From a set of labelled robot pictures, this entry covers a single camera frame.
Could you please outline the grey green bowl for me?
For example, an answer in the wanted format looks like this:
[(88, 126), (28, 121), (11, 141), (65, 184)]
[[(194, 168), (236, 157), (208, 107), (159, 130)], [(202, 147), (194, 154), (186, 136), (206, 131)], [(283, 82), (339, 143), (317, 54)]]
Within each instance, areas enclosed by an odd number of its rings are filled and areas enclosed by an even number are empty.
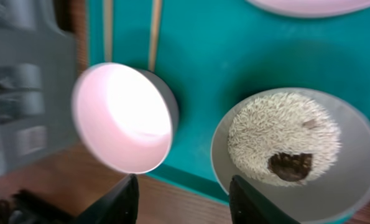
[[(250, 179), (228, 154), (229, 126), (249, 101), (278, 92), (294, 92), (324, 106), (341, 129), (338, 160), (317, 180), (297, 187), (279, 187)], [(370, 201), (370, 121), (355, 107), (328, 93), (307, 88), (281, 88), (252, 95), (231, 108), (215, 129), (211, 163), (221, 188), (229, 191), (233, 175), (240, 175), (284, 213), (300, 223), (338, 223)]]

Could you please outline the white rice leftovers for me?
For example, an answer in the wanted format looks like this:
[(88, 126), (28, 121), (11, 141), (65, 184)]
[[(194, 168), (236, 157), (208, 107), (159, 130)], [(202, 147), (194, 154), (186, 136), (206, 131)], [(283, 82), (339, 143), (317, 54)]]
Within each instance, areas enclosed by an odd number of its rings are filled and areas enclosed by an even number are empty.
[[(295, 187), (328, 172), (338, 160), (341, 129), (324, 106), (298, 93), (257, 97), (234, 116), (228, 153), (246, 176), (265, 184)], [(280, 179), (268, 169), (274, 154), (312, 154), (312, 170), (298, 182)]]

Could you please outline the brown food chunk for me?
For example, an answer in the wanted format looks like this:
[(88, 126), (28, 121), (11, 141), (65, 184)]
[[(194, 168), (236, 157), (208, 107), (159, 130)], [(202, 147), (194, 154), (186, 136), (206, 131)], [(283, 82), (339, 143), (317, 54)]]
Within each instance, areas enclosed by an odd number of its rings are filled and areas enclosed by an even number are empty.
[(298, 182), (305, 179), (312, 170), (312, 154), (274, 154), (268, 160), (268, 169), (280, 179)]

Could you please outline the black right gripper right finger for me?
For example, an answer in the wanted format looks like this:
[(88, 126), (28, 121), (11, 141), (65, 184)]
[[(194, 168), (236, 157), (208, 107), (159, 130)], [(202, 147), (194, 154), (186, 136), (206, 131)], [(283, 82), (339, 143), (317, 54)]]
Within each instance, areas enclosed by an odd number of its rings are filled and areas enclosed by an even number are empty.
[(239, 175), (229, 185), (232, 224), (300, 224)]

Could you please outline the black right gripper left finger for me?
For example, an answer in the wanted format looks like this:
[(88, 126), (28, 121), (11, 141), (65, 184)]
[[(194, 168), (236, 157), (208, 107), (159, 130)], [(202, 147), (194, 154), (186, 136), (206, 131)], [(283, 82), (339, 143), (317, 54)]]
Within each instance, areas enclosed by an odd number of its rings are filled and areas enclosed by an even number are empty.
[(129, 174), (75, 218), (76, 224), (136, 224), (139, 206), (137, 175)]

